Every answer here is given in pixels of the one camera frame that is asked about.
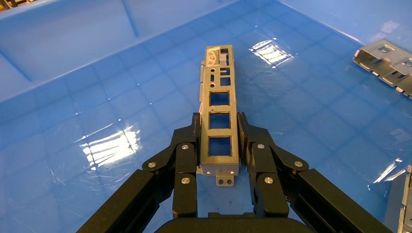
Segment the metal bracket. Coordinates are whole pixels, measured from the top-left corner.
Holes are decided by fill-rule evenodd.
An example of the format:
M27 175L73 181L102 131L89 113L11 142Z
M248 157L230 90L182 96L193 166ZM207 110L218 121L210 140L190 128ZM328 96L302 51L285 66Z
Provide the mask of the metal bracket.
M402 205L399 215L399 226L397 233L412 232L412 190L411 184L412 167L408 166L408 175L405 179L405 188L403 190Z
M355 53L353 61L412 99L412 54L380 40Z
M235 93L235 67L231 45L206 48L200 77L201 143L197 173L216 176L217 186L233 186L240 169L238 122ZM227 122L218 123L215 117ZM212 142L223 141L219 147L230 147L213 153Z

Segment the blue surface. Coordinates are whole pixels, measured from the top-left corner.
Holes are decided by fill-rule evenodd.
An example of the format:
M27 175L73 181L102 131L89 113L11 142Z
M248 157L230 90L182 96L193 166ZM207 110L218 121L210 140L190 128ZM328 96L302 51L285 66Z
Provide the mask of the blue surface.
M219 12L0 103L0 232L76 231L190 124L200 61L218 44L234 46L238 111L383 219L385 180L411 163L412 102L353 63L361 44L292 8L241 0ZM231 188L197 183L199 216L252 211L246 172Z
M385 38L397 46L412 50L412 26L409 23L412 2L409 0L280 1L363 44Z
M3 11L0 13L0 83L8 84L0 85L0 101L151 39L144 47L136 46L102 61L103 67L96 72L101 78L110 77L124 69L119 57L126 60L126 66L137 65L183 42L185 36L198 33L197 25L196 28L176 27L235 1L38 0ZM153 38L167 31L170 31L169 37ZM140 56L130 59L137 52Z

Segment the round bolt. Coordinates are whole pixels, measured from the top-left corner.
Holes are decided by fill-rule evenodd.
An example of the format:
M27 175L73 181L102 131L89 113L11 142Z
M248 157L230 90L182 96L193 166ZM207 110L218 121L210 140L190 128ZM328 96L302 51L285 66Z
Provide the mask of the round bolt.
M265 183L273 183L273 179L270 177L265 178Z
M184 177L182 179L182 183L184 183L184 184L188 184L189 182L190 182L190 179L188 177Z
M297 167L301 167L301 166L303 166L303 163L302 163L302 162L300 162L300 161L296 161L296 162L295 162L295 166L297 166Z

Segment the silver metal bracket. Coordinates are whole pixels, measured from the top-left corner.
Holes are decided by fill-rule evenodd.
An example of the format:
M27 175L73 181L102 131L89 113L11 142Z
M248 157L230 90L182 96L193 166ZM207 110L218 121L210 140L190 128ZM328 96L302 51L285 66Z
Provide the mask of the silver metal bracket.
M380 40L355 53L353 61L412 99L412 54Z
M216 176L217 186L233 186L240 158L231 45L206 48L200 82L201 153L197 173Z

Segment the rectangular hole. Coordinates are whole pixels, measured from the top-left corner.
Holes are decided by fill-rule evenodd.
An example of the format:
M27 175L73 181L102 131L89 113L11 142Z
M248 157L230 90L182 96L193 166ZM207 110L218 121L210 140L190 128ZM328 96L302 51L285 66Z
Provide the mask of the rectangular hole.
M230 77L221 77L220 86L230 86Z
M389 52L392 51L392 49L390 49L389 47L386 47L386 46L380 47L378 50L383 52L383 53L389 53Z
M411 60L406 60L402 63L404 66L408 66L409 68L412 68L412 61Z
M230 137L210 137L209 156L232 156Z
M230 75L230 68L220 68L220 75Z
M210 106L229 105L229 92L211 92Z
M228 49L221 49L220 54L224 56L224 60L226 61L226 65L229 65L229 50Z
M229 113L211 113L209 115L210 129L230 129Z

